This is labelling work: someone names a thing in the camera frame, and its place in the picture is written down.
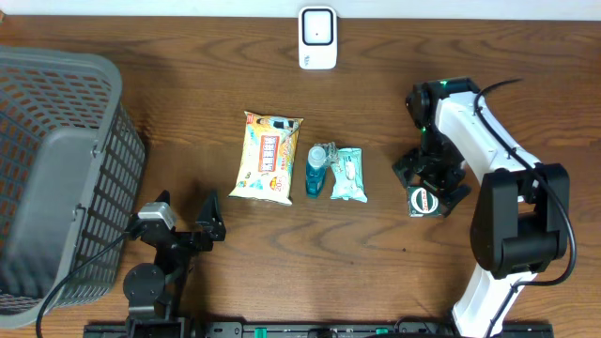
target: bottle cap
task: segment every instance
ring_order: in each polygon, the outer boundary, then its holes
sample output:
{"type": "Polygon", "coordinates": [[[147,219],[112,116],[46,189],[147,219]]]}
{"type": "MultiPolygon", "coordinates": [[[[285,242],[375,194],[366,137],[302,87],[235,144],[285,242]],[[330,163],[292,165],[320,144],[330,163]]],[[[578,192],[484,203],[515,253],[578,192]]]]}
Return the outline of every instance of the bottle cap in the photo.
{"type": "Polygon", "coordinates": [[[309,164],[319,169],[326,162],[326,150],[321,146],[314,146],[309,150],[309,164]]]}

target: light blue packet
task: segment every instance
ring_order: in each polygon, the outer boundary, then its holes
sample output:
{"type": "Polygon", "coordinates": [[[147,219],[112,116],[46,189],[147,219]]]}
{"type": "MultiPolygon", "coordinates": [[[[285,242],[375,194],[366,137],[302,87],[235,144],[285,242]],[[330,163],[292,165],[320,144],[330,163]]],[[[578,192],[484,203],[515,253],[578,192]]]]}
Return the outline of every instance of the light blue packet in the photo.
{"type": "Polygon", "coordinates": [[[336,177],[331,199],[354,199],[367,203],[363,187],[363,169],[360,148],[338,149],[338,161],[331,165],[336,177]]]}

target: green connector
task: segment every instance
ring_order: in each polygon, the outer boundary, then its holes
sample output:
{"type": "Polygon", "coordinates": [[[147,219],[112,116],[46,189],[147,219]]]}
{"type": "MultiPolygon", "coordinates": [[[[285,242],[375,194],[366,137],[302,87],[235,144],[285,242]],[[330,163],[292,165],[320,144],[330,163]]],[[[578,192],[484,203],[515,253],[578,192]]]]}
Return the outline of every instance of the green connector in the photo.
{"type": "Polygon", "coordinates": [[[267,338],[267,329],[254,329],[254,338],[267,338]]]}

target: wood grain surface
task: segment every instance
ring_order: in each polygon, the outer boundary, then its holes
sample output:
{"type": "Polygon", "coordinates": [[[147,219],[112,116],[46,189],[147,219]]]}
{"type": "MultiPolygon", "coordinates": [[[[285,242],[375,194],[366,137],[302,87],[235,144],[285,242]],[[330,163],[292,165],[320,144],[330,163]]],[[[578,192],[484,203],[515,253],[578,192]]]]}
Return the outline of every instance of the wood grain surface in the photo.
{"type": "MultiPolygon", "coordinates": [[[[419,144],[405,109],[414,83],[469,75],[480,86],[525,81],[488,105],[544,162],[571,177],[577,269],[566,283],[526,289],[508,318],[548,320],[557,337],[598,335],[601,321],[601,23],[340,20],[338,65],[298,66],[290,19],[7,17],[0,43],[100,54],[123,76],[123,103],[149,141],[138,207],[172,193],[178,225],[190,227],[219,192],[224,243],[195,260],[185,308],[248,321],[386,322],[441,317],[473,271],[469,229],[478,194],[448,219],[410,219],[391,170],[419,144]],[[242,152],[243,111],[304,117],[292,207],[228,199],[242,152]],[[363,149],[367,204],[304,192],[314,143],[363,149]]],[[[45,317],[47,337],[80,337],[91,322],[123,321],[121,284],[154,250],[129,243],[116,286],[102,300],[45,317]]],[[[539,279],[557,276],[565,260],[539,279]]],[[[33,326],[0,330],[34,334],[33,326]]]]}

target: white circular logo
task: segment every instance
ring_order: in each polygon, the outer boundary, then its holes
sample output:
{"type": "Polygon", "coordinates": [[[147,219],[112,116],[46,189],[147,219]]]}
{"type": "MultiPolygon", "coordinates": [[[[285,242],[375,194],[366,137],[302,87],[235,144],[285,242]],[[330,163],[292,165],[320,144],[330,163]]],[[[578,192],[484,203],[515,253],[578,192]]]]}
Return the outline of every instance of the white circular logo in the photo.
{"type": "Polygon", "coordinates": [[[411,205],[420,213],[428,214],[439,207],[439,199],[424,188],[419,188],[411,195],[411,205]]]}

